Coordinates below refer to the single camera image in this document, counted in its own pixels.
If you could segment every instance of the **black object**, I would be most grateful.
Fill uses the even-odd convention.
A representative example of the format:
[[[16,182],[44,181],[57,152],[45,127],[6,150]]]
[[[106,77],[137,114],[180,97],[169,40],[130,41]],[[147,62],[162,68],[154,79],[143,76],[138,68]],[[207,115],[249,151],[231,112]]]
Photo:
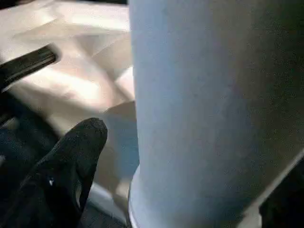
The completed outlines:
[[[260,207],[262,228],[302,228],[304,224],[304,160],[283,179]]]
[[[0,65],[0,90],[24,76],[56,62],[58,55],[45,46]]]
[[[14,131],[0,128],[0,155],[5,157],[0,166],[1,208],[30,169],[51,151],[59,136],[42,117],[8,92],[0,94],[0,110],[7,114],[6,120],[14,117],[19,122]]]
[[[23,181],[0,227],[77,227],[106,139],[107,128],[97,118],[69,131]]]
[[[0,10],[17,5],[17,0],[0,0]]]

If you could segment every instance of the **gloved hand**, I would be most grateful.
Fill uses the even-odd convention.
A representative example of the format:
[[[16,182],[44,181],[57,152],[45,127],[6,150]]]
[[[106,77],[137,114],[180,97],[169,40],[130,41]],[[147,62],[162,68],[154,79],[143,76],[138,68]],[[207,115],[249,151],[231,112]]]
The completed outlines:
[[[69,131],[25,178],[0,227],[77,227],[106,139],[97,118]]]

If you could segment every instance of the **white cylinder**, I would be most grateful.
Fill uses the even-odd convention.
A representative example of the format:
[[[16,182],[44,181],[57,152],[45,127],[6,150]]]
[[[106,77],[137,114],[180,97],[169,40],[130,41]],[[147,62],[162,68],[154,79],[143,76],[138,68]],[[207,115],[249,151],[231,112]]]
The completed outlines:
[[[134,227],[234,226],[299,153],[303,16],[283,2],[130,1]]]

